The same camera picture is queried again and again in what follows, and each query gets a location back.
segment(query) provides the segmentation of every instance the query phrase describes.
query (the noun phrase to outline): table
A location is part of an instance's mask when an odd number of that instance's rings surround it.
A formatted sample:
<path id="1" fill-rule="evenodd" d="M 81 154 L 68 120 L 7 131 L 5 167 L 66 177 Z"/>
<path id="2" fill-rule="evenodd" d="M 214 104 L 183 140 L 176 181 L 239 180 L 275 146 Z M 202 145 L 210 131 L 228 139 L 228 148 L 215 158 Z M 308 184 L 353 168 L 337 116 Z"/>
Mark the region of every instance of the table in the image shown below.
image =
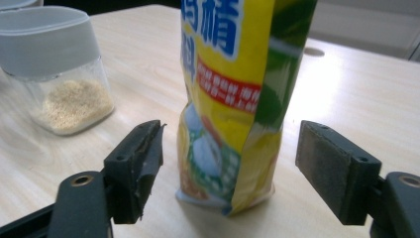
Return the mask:
<path id="1" fill-rule="evenodd" d="M 164 165 L 143 220 L 114 225 L 115 237 L 368 237 L 345 227 L 294 165 L 299 125 L 330 126 L 383 162 L 381 175 L 420 172 L 420 64 L 324 42 L 307 48 L 276 165 L 276 193 L 233 217 L 179 202 L 176 132 L 186 92 L 179 62 L 179 10 L 148 6 L 91 18 L 116 110 L 95 127 L 70 137 L 35 125 L 22 99 L 0 76 L 0 226 L 50 205 L 59 183 L 103 160 L 138 124 L 166 123 Z"/>

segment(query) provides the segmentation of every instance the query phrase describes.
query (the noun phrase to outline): plastic packaging bag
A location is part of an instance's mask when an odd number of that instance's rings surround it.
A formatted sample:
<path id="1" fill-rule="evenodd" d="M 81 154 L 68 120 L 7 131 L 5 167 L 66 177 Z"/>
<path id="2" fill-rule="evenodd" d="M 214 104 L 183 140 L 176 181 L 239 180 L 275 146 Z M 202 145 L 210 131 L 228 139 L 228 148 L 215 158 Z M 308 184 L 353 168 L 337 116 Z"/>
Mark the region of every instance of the plastic packaging bag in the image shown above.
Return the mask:
<path id="1" fill-rule="evenodd" d="M 188 104 L 177 197 L 233 214 L 268 198 L 316 0 L 182 0 Z"/>

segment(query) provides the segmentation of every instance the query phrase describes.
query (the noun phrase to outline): jar lid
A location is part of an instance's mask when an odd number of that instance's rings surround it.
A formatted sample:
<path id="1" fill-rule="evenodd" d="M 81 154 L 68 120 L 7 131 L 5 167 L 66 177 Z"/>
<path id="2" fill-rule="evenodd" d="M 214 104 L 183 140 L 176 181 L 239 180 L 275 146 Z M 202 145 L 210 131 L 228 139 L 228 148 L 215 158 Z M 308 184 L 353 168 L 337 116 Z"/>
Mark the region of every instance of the jar lid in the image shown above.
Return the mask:
<path id="1" fill-rule="evenodd" d="M 43 0 L 1 0 L 0 12 L 11 9 L 18 9 L 31 6 L 43 6 Z"/>
<path id="2" fill-rule="evenodd" d="M 56 6 L 0 12 L 0 66 L 11 75 L 55 75 L 99 57 L 85 12 Z"/>

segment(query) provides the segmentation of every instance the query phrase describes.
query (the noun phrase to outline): transparent jar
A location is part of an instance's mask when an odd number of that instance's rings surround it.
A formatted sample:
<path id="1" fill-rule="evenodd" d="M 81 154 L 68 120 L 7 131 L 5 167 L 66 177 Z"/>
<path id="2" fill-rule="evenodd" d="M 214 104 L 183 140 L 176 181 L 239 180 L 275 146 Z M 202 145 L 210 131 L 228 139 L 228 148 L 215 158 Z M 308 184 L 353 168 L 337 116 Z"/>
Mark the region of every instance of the transparent jar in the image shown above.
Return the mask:
<path id="1" fill-rule="evenodd" d="M 113 111 L 84 12 L 41 7 L 0 13 L 0 66 L 31 118 L 55 134 L 76 133 Z"/>

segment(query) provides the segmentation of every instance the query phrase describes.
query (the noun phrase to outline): red label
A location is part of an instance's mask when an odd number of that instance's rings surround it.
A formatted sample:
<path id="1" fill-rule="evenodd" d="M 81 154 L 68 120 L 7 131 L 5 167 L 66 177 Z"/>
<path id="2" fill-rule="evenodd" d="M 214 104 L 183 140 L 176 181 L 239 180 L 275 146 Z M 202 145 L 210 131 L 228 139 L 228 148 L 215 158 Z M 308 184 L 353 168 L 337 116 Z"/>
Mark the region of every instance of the red label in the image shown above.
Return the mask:
<path id="1" fill-rule="evenodd" d="M 197 80 L 200 87 L 214 100 L 227 106 L 256 113 L 261 86 L 234 80 L 197 61 Z"/>

